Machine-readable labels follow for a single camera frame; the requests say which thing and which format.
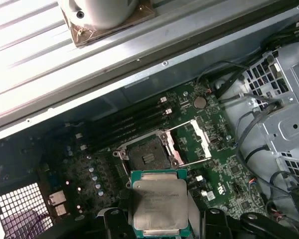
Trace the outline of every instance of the perforated metal panel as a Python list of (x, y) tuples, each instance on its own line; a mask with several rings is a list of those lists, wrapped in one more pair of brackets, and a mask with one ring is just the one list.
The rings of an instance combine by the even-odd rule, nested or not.
[[(275, 98), (286, 93), (289, 88), (283, 79), (281, 71), (272, 55), (264, 57), (244, 73), (247, 89), (256, 96)], [(257, 101), (261, 110), (267, 103)]]
[(37, 183), (0, 196), (0, 207), (6, 239), (34, 239), (53, 226)]

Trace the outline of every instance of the black cable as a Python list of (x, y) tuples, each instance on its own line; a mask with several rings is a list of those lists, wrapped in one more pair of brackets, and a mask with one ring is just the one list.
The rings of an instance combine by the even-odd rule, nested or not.
[[(296, 176), (296, 175), (294, 175), (294, 174), (292, 174), (292, 173), (290, 173), (290, 172), (286, 172), (286, 171), (278, 171), (278, 172), (276, 172), (276, 173), (274, 173), (271, 177), (270, 177), (270, 180), (269, 180), (269, 183), (271, 183), (271, 184), (275, 184), (275, 180), (276, 180), (276, 178), (278, 177), (278, 175), (279, 174), (286, 174), (286, 175), (288, 175), (288, 176), (291, 176), (291, 177), (293, 177), (295, 180), (296, 180), (296, 182), (299, 184), (299, 178)], [(272, 199), (274, 197), (274, 191), (273, 191), (273, 189), (271, 188), (270, 189), (270, 197), (269, 197), (269, 199)]]
[(259, 148), (256, 148), (256, 149), (254, 149), (253, 151), (251, 151), (248, 155), (247, 155), (247, 157), (246, 157), (246, 163), (248, 163), (248, 161), (249, 161), (249, 159), (255, 154), (255, 153), (257, 153), (257, 152), (259, 152), (259, 151), (262, 151), (262, 150), (266, 150), (266, 151), (269, 151), (269, 147), (267, 146), (267, 145), (264, 145), (264, 146), (261, 146), (261, 147), (259, 147)]
[(249, 67), (248, 66), (244, 66), (242, 64), (237, 64), (237, 63), (234, 63), (234, 62), (231, 62), (231, 61), (225, 61), (225, 60), (222, 60), (222, 61), (217, 61), (213, 64), (211, 64), (210, 66), (208, 66), (196, 79), (196, 84), (198, 84), (200, 78), (202, 78), (203, 75), (205, 75), (209, 70), (213, 69), (214, 67), (216, 67), (217, 65), (219, 64), (228, 64), (228, 65), (231, 65), (231, 66), (235, 66), (235, 67), (239, 67), (239, 68), (242, 68), (245, 70), (248, 70)]
[(39, 216), (38, 216), (38, 220), (36, 220), (36, 222), (32, 225), (32, 227), (30, 227), (30, 229), (29, 229), (27, 235), (25, 236), (25, 239), (30, 239), (30, 234), (31, 234), (31, 232), (33, 231), (34, 227), (35, 227), (38, 223), (40, 223), (43, 219), (46, 219), (46, 218), (49, 218), (49, 217), (51, 217), (49, 214), (39, 215)]
[(268, 114), (270, 114), (274, 109), (276, 108), (276, 103), (271, 103), (269, 104), (260, 114), (258, 114), (252, 121), (251, 123), (246, 127), (246, 129), (244, 130), (244, 132), (242, 133), (240, 139), (238, 140), (237, 143), (237, 147), (236, 147), (236, 157), (238, 159), (238, 161), (249, 171), (251, 172), (251, 174), (253, 174), (255, 177), (257, 177), (258, 181), (261, 181), (262, 183), (264, 183), (266, 186), (273, 188), (277, 191), (279, 191), (280, 193), (289, 196), (289, 193), (286, 192), (285, 190), (276, 187), (275, 185), (267, 182), (265, 179), (263, 179), (262, 177), (260, 177), (254, 170), (252, 170), (246, 163), (245, 158), (243, 156), (243, 154), (240, 151), (240, 148), (243, 144), (243, 142), (245, 141), (245, 138), (247, 137), (247, 135), (250, 133), (250, 131), (253, 129), (253, 127), (259, 123), (260, 121), (262, 121)]

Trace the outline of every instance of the cable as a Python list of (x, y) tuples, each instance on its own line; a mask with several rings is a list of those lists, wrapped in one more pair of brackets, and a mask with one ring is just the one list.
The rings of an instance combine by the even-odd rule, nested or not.
[(253, 111), (249, 111), (245, 114), (243, 114), (238, 120), (237, 120), (237, 123), (236, 123), (236, 128), (235, 128), (235, 138), (238, 139), (238, 130), (239, 130), (239, 125), (240, 125), (240, 122), (243, 120), (243, 118), (251, 115), (253, 113)]
[(274, 198), (274, 199), (269, 199), (267, 201), (267, 203), (265, 204), (265, 212), (267, 214), (267, 217), (269, 217), (269, 218), (271, 217), (271, 215), (268, 213), (268, 206), (269, 206), (270, 203), (272, 203), (273, 201), (276, 201), (276, 200), (287, 199), (287, 198), (289, 198), (289, 197), (283, 196), (283, 197), (277, 197), (277, 198)]
[[(269, 183), (271, 184), (275, 184), (275, 180), (276, 178), (278, 177), (279, 174), (287, 174), (288, 176), (291, 176), (293, 177), (296, 182), (299, 184), (299, 178), (297, 176), (295, 176), (294, 174), (290, 173), (290, 172), (285, 172), (285, 171), (278, 171), (276, 173), (274, 173), (271, 177), (270, 177), (270, 180), (269, 180)], [(270, 189), (270, 197), (269, 199), (272, 199), (274, 197), (274, 191), (273, 189), (271, 188)]]
[(36, 220), (36, 222), (32, 225), (32, 227), (30, 227), (27, 235), (25, 236), (25, 239), (30, 239), (30, 234), (31, 232), (33, 231), (34, 227), (40, 223), (43, 219), (46, 219), (46, 218), (49, 218), (49, 217), (52, 217), (51, 215), (49, 214), (42, 214), (42, 215), (39, 215), (38, 216), (38, 220)]
[(211, 70), (212, 68), (216, 67), (217, 65), (219, 64), (229, 64), (229, 65), (232, 65), (232, 66), (236, 66), (236, 67), (239, 67), (239, 68), (242, 68), (245, 70), (248, 70), (249, 67), (248, 66), (244, 66), (242, 64), (237, 64), (237, 63), (234, 63), (234, 62), (231, 62), (231, 61), (226, 61), (226, 60), (223, 60), (223, 61), (217, 61), (215, 62), (214, 64), (211, 64), (210, 66), (208, 66), (196, 79), (196, 84), (198, 84), (200, 78), (205, 75), (209, 70)]
[(247, 137), (247, 135), (250, 133), (250, 131), (253, 129), (253, 127), (259, 123), (260, 121), (262, 121), (268, 114), (270, 114), (274, 109), (276, 108), (276, 104), (271, 103), (269, 104), (260, 114), (258, 114), (252, 121), (251, 123), (246, 127), (246, 129), (244, 130), (244, 132), (242, 133), (240, 139), (238, 140), (237, 143), (237, 147), (236, 147), (236, 157), (238, 159), (238, 161), (249, 171), (251, 172), (251, 174), (255, 175), (255, 177), (257, 177), (257, 179), (259, 181), (261, 181), (262, 183), (264, 183), (265, 185), (267, 185), (270, 188), (273, 188), (277, 191), (279, 191), (280, 193), (289, 196), (289, 193), (286, 192), (285, 190), (276, 187), (275, 185), (267, 182), (265, 179), (263, 179), (262, 177), (260, 177), (254, 170), (252, 170), (246, 163), (244, 156), (242, 155), (240, 148), (243, 144), (243, 142), (245, 141), (245, 138)]
[(262, 97), (262, 96), (256, 96), (256, 95), (248, 94), (248, 93), (243, 93), (243, 94), (235, 95), (235, 96), (227, 98), (227, 99), (219, 100), (219, 102), (221, 104), (229, 103), (229, 102), (241, 99), (243, 97), (251, 97), (251, 98), (254, 98), (258, 101), (266, 102), (266, 103), (271, 103), (271, 102), (275, 101), (274, 99), (265, 98), (265, 97)]
[(248, 163), (249, 159), (250, 159), (255, 153), (257, 153), (257, 152), (259, 152), (259, 151), (262, 151), (262, 150), (269, 151), (269, 147), (268, 147), (267, 145), (263, 145), (263, 146), (261, 146), (261, 147), (259, 147), (259, 148), (254, 149), (253, 151), (251, 151), (251, 152), (247, 155), (247, 157), (246, 157), (246, 159), (245, 159), (246, 163)]

